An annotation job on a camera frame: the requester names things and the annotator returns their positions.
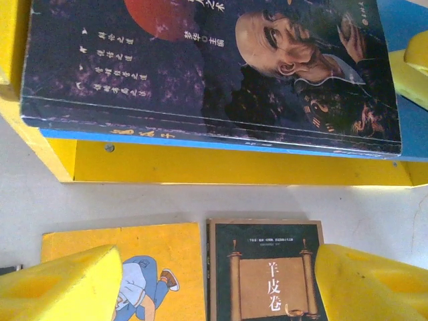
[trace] chinese characters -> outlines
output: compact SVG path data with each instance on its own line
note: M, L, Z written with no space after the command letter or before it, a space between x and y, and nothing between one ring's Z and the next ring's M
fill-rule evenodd
M210 8L212 10L218 10L221 12L225 12L225 5L220 2L216 2L214 0L187 0L188 2L199 2L202 4L202 6L206 6L207 8Z
M118 42L120 42L120 43L126 43L127 45L133 45L134 44L134 40L133 39L129 39L129 38L125 38L125 37L123 37L123 36L115 36L114 34L110 34L110 35L107 35L107 33L105 33L105 32L98 32L98 37L100 38L100 39L103 39L103 40L110 40L110 41L118 41Z
M267 237L265 239L248 239L250 242L293 242L292 237Z
M189 31L185 31L185 39L190 39L193 41L202 41L205 43L209 42L211 45L216 45L217 47L224 47L225 46L225 41L222 39L207 37L206 35L201 36L196 32L191 33Z
M281 310L281 299L276 294L281 293L280 281L275 279L275 274L278 273L278 264L276 262L269 262L271 280L268 282L267 294L270 296L270 310L273 312Z
M85 37L90 36L90 32L83 28L82 35L85 35ZM124 37L123 35L114 35L113 33L108 34L107 32L99 31L98 32L98 38L107 41L117 41L118 43L122 43L124 45L134 45L134 39ZM89 50L85 48L84 45L81 45L79 48L80 53L82 54L90 54ZM121 53L121 52L113 52L108 49L97 49L94 51L94 54L96 54L98 57L106 58L107 60L119 60L121 62L132 62L134 57L129 54ZM84 68L82 64L79 65L79 70L83 71ZM134 88L127 88L124 86L118 86L117 82L116 85L113 86L112 84L106 84L106 80L112 76L112 77L121 77L121 78L129 78L133 80L139 80L139 81L146 81L147 75L141 74L138 72L131 72L130 70L122 70L122 66L120 68L107 68L106 66L96 66L92 69L97 74L103 74L104 77L98 81L96 84L90 84L89 88L95 90L96 92L104 92L104 93L111 93L111 94L120 94L125 96L134 96L134 97L146 97L148 96L148 93L141 89L134 89ZM85 85L82 82L76 82L76 87L78 90L85 89Z
M362 20L363 25L368 25L367 15L366 15L366 9L364 8L364 1L358 2L360 5L360 11L361 11L361 17L364 18Z
M264 146L264 147L271 147L273 146L273 144L269 144L269 143L260 143L260 142L245 142L245 145L250 145L250 146Z
M119 135L133 135L136 134L135 131L133 129L127 129L127 130L121 130L121 129L114 129L110 131L112 134L119 134ZM155 137L156 133L154 130L148 131L148 132L138 132L139 136L143 136L143 137ZM175 138L175 135L172 135L170 133L162 133L160 135L161 138L166 138L166 139L170 139L170 138Z

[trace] dark book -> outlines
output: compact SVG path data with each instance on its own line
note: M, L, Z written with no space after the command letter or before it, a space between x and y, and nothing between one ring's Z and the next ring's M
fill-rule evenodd
M21 114L64 137L401 152L375 0L33 0Z
M210 321L327 320L314 275L321 222L207 223Z
M16 271L19 271L22 269L23 269L22 264L19 264L17 266L0 267L0 276L2 276L3 274L11 273L11 272L16 272Z

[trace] cartoon illustration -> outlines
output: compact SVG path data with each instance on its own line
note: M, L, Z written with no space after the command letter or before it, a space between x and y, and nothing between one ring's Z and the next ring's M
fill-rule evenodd
M128 321L134 314L139 320L154 321L156 309L169 291L178 291L179 282L172 271L164 269L157 277L156 261L150 256L134 256L123 263L114 321Z

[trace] cartoon shoe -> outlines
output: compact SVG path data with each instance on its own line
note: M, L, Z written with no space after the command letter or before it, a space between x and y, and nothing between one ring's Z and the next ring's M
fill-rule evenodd
M168 289L171 291L178 291L180 289L179 282L177 281L177 278L175 277L174 273L171 272L168 269L164 269L162 273L160 274L161 279L165 279L167 283Z

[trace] white surface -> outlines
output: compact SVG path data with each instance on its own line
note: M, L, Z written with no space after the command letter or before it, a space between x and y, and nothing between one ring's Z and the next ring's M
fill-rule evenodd
M52 231L261 217L320 219L326 243L428 268L428 187L61 185L1 118L0 132L0 266L39 263Z
M423 7L428 8L428 0L407 0L407 1L416 3L417 5L422 5Z

